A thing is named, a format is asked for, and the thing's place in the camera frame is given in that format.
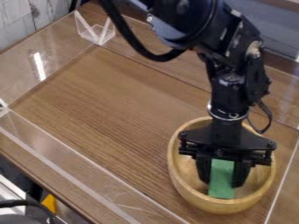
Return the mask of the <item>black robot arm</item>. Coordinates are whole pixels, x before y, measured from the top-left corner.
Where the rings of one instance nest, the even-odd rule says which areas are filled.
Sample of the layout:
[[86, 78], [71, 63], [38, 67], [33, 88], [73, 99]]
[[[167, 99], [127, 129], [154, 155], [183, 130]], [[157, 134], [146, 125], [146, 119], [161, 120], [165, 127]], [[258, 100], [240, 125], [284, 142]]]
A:
[[157, 36], [173, 48], [155, 54], [134, 34], [113, 0], [98, 1], [127, 43], [146, 58], [166, 62], [189, 50], [198, 53], [210, 79], [211, 122], [179, 132], [179, 153], [193, 157], [206, 183], [211, 182], [213, 161], [230, 161], [234, 170], [229, 182], [234, 187], [244, 186], [252, 168], [273, 163], [277, 149], [277, 144], [261, 136], [264, 129], [244, 127], [253, 106], [272, 113], [264, 103], [272, 79], [258, 28], [226, 0], [131, 0], [147, 12]]

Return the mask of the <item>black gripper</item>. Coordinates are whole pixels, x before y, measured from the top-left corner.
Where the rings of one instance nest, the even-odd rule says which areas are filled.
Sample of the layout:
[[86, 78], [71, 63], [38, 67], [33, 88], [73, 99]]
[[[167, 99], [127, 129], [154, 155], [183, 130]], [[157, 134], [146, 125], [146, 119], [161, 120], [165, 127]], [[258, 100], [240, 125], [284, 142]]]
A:
[[179, 153], [197, 159], [199, 178], [206, 184], [211, 182], [213, 158], [237, 162], [233, 187], [242, 187], [252, 166], [273, 164], [277, 143], [249, 130], [242, 121], [207, 119], [202, 122], [202, 126], [190, 127], [179, 132]]

